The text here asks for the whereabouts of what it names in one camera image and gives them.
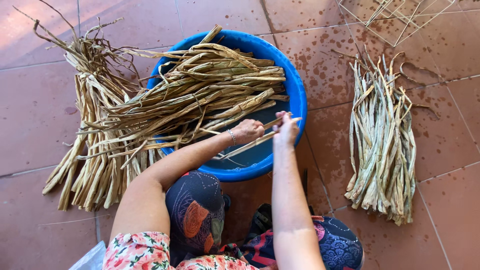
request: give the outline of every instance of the sandal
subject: sandal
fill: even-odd
[[[255,237],[265,233],[272,228],[272,205],[264,203],[257,208],[253,215],[250,230],[245,238],[244,244],[248,243]]]

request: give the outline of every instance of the water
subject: water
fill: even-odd
[[[251,114],[247,115],[246,117],[240,119],[239,121],[237,121],[235,123],[232,123],[232,124],[228,125],[227,127],[219,129],[217,131],[218,132],[223,132],[227,129],[231,129],[231,128],[235,127],[238,123],[240,123],[244,119],[254,119],[254,120],[258,120],[258,121],[266,124],[268,122],[271,122],[271,121],[275,120],[276,119],[275,113],[278,112],[278,111],[282,111],[282,110],[289,111],[290,110],[290,104],[288,102],[283,102],[283,101],[276,100],[276,105],[275,106],[273,106],[271,108],[268,108],[268,109],[265,109],[265,110],[261,110],[261,111],[251,113]],[[211,137],[211,136],[204,136],[204,137],[202,137],[202,139],[207,139],[209,137]],[[235,149],[238,149],[242,146],[243,145],[236,145],[236,146],[233,146],[233,147],[228,147],[227,149],[225,149],[222,152],[222,154],[228,154],[229,152],[231,152]],[[252,165],[255,165],[256,163],[259,163],[262,160],[266,159],[271,154],[272,154],[272,140],[270,139],[270,140],[268,140],[268,141],[266,141],[262,144],[254,146],[254,147],[252,147],[252,148],[250,148],[250,149],[248,149],[248,150],[230,158],[232,161],[236,162],[237,164],[230,161],[230,160],[210,160],[207,163],[205,163],[205,165],[210,167],[210,168],[215,168],[215,169],[224,169],[224,170],[235,170],[236,169],[236,170],[239,170],[239,169],[242,169],[242,168],[246,168],[246,167],[250,167]]]

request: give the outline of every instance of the patterned pants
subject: patterned pants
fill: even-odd
[[[170,215],[170,263],[206,254],[223,254],[246,259],[262,268],[275,264],[273,231],[252,239],[239,249],[235,244],[220,248],[225,219],[218,179],[200,171],[190,171],[168,190],[166,205]],[[312,216],[325,267],[331,270],[360,269],[362,245],[341,221]]]

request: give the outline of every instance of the blue plastic basin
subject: blue plastic basin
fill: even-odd
[[[191,36],[182,40],[181,42],[177,43],[173,46],[170,51],[173,50],[186,50],[189,49],[191,46],[198,44],[202,39],[208,34],[208,32],[203,32]],[[300,137],[303,133],[303,129],[305,127],[305,121],[307,118],[307,97],[305,95],[305,88],[303,87],[302,80],[292,65],[290,60],[275,46],[271,45],[270,43],[266,42],[265,40],[244,33],[239,31],[233,30],[222,30],[213,40],[212,42],[217,42],[220,37],[225,36],[224,39],[220,42],[220,45],[226,46],[230,49],[240,49],[242,52],[253,52],[253,56],[257,59],[269,59],[275,61],[276,66],[281,66],[285,70],[285,77],[286,81],[284,82],[285,89],[287,91],[287,95],[290,96],[289,108],[290,112],[293,113],[293,117],[301,117],[302,120],[298,122],[300,133],[297,136],[297,140],[295,145],[300,140]],[[162,57],[160,61],[158,61],[157,65],[152,71],[153,75],[158,75],[158,67],[168,61],[173,59]],[[171,67],[164,67],[162,68],[162,73],[166,73]],[[147,84],[147,88],[151,89],[155,85],[160,82],[159,78],[150,79]],[[272,119],[275,118],[273,112],[278,111],[276,109],[278,105],[275,105],[272,108],[267,110],[260,111],[260,113],[269,113],[272,115]],[[257,147],[249,149],[248,151],[255,151]],[[173,148],[163,148],[162,151],[168,155],[174,151]],[[259,177],[264,175],[272,170],[273,166],[273,154],[271,149],[271,142],[270,147],[268,148],[261,148],[261,151],[264,151],[263,154],[265,158],[257,162],[256,164],[252,164],[246,168],[236,168],[236,169],[222,169],[222,168],[213,168],[208,164],[203,165],[200,167],[200,171],[211,173],[215,175],[221,182],[238,182],[238,181],[245,181],[255,177]]]

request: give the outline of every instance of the tile floor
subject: tile floor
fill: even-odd
[[[85,34],[101,17],[114,44],[168,50],[185,37],[211,29],[215,23],[259,35],[284,52],[297,67],[307,91],[308,119],[297,146],[299,170],[308,168],[308,198],[317,214],[345,222],[363,242],[365,269],[474,269],[480,237],[476,196],[480,191],[480,2],[463,0],[393,48],[340,8],[335,0],[49,0],[75,30]],[[352,0],[369,12],[368,0]],[[97,241],[107,241],[116,206],[97,213],[56,210],[60,193],[41,196],[43,181],[68,150],[78,127],[73,112],[75,70],[58,48],[32,33],[33,23],[15,5],[63,39],[71,36],[58,14],[35,0],[2,1],[0,33],[0,253],[5,269],[66,269]],[[373,24],[381,33],[394,27],[388,20]],[[352,169],[348,165],[348,125],[352,78],[335,48],[350,54],[398,52],[436,73],[406,72],[427,86],[399,81],[414,102],[434,107],[414,109],[420,183],[414,196],[414,223],[397,227],[353,210],[343,197]],[[147,76],[154,60],[137,62]],[[270,201],[271,177],[222,184],[232,197],[224,242],[240,241],[256,207]],[[22,259],[18,257],[21,250]]]

